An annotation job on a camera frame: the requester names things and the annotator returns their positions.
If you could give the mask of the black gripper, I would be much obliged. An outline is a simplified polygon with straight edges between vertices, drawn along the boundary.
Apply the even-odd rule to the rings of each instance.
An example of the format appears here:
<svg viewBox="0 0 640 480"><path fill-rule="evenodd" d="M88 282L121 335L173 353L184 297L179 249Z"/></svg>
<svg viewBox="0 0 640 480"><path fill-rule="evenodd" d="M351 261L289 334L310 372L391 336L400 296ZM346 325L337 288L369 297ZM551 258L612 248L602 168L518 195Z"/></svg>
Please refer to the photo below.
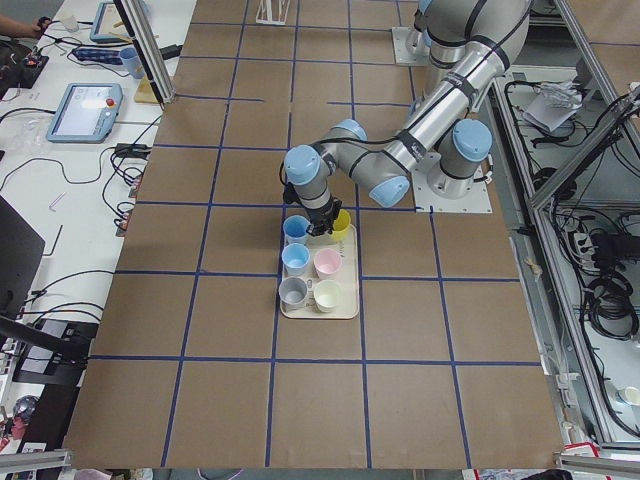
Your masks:
<svg viewBox="0 0 640 480"><path fill-rule="evenodd" d="M327 233L330 236L335 234L333 222L337 218L342 207L342 201L332 197L324 206L318 209L306 208L306 213L311 224L308 225L306 232L309 235L315 233Z"/></svg>

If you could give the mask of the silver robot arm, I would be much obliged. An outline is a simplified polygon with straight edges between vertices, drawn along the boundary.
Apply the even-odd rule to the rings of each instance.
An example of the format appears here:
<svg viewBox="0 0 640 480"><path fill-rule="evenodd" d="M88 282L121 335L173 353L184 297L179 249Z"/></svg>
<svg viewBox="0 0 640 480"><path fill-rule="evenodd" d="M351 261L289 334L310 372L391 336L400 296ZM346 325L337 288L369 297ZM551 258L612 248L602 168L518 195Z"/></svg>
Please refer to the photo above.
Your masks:
<svg viewBox="0 0 640 480"><path fill-rule="evenodd" d="M530 9L528 1L427 1L420 6L414 26L431 41L433 72L405 125L374 142L356 121L345 119L322 139L294 147L284 157L283 200L305 210L308 233L319 236L333 229L342 206L328 186L336 170L384 208L405 196L411 171L436 144L452 140L450 129L517 58Z"/></svg>

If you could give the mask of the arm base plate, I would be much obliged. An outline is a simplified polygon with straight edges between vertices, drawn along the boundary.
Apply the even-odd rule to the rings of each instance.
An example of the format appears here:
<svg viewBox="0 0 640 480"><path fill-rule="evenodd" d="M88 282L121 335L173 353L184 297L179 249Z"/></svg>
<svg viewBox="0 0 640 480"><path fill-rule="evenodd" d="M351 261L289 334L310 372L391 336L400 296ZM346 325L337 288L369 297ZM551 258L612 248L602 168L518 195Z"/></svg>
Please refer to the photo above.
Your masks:
<svg viewBox="0 0 640 480"><path fill-rule="evenodd" d="M415 210L421 213L491 214L488 184L482 164L474 175L458 180L447 176L440 165L441 155L429 153L411 170Z"/></svg>
<svg viewBox="0 0 640 480"><path fill-rule="evenodd" d="M429 63L431 39L414 27L391 29L394 59L400 66L425 66Z"/></svg>

